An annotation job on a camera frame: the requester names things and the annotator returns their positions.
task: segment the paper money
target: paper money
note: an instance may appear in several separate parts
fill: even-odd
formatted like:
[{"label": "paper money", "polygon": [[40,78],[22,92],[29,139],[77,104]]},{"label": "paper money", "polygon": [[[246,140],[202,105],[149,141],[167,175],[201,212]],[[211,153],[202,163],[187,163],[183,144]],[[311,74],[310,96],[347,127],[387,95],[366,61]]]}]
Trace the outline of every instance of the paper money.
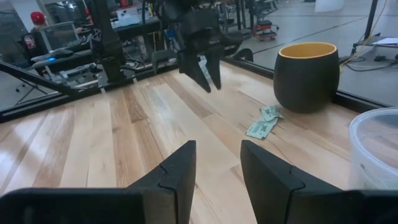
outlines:
[{"label": "paper money", "polygon": [[265,121],[272,121],[274,118],[283,118],[277,106],[263,106],[260,108],[260,111]]},{"label": "paper money", "polygon": [[278,118],[283,118],[277,106],[263,106],[260,108],[261,119],[250,126],[246,135],[258,139],[264,139],[271,132],[278,122]]},{"label": "paper money", "polygon": [[266,121],[264,118],[261,118],[250,126],[248,131],[246,131],[246,135],[258,139],[266,138],[275,126],[276,122],[278,122],[278,118],[274,118],[271,121]]}]

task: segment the plastic container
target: plastic container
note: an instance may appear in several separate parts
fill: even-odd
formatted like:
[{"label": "plastic container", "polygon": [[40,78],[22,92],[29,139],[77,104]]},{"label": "plastic container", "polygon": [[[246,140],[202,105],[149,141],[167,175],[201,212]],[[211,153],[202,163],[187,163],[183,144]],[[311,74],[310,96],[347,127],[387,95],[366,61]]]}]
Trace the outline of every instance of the plastic container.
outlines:
[{"label": "plastic container", "polygon": [[398,190],[398,108],[368,111],[349,126],[354,189]]}]

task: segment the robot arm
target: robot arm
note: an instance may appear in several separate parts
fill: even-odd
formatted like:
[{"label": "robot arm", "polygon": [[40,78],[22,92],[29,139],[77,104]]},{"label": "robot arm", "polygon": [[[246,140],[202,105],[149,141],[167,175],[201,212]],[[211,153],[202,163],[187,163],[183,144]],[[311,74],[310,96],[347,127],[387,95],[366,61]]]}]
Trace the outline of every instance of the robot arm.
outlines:
[{"label": "robot arm", "polygon": [[177,52],[179,72],[187,74],[204,90],[210,92],[200,66],[200,56],[206,57],[206,68],[217,89],[221,89],[220,60],[239,48],[243,35],[234,37],[222,33],[217,10],[201,8],[199,0],[157,0],[156,14],[175,31],[180,46]]}]

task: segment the wooden table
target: wooden table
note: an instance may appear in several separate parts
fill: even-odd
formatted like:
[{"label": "wooden table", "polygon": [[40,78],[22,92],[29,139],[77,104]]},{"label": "wooden table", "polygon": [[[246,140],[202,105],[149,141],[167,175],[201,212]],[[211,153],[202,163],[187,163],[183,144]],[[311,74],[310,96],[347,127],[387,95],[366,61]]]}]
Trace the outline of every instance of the wooden table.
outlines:
[{"label": "wooden table", "polygon": [[272,80],[222,63],[209,94],[177,71],[0,125],[0,194],[21,187],[125,187],[190,139],[197,141],[192,223],[255,223],[239,161],[250,139],[285,161],[348,188],[355,112],[281,109],[267,139],[245,136],[259,108],[277,105]]}]

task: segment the pot rim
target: pot rim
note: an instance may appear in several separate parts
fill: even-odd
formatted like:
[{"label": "pot rim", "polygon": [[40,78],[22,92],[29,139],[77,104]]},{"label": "pot rim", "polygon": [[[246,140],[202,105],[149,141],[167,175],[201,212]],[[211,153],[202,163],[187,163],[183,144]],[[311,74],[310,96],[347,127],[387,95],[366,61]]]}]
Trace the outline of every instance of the pot rim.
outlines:
[{"label": "pot rim", "polygon": [[[333,50],[332,50],[331,52],[328,52],[328,53],[323,54],[323,55],[317,55],[317,56],[311,56],[311,57],[292,57],[292,56],[287,56],[287,55],[282,54],[282,51],[283,51],[284,49],[288,48],[288,47],[297,46],[297,45],[306,45],[306,44],[324,44],[324,45],[329,45],[329,46],[332,46],[332,47],[333,47]],[[327,42],[302,42],[302,43],[290,44],[290,45],[288,45],[288,46],[282,47],[282,48],[279,50],[278,54],[279,54],[280,56],[282,56],[282,57],[285,57],[285,58],[292,58],[292,59],[310,59],[310,58],[320,58],[320,57],[324,57],[324,56],[326,56],[326,55],[331,55],[331,54],[335,53],[336,51],[337,51],[336,45],[331,44],[331,43],[327,43]]]}]

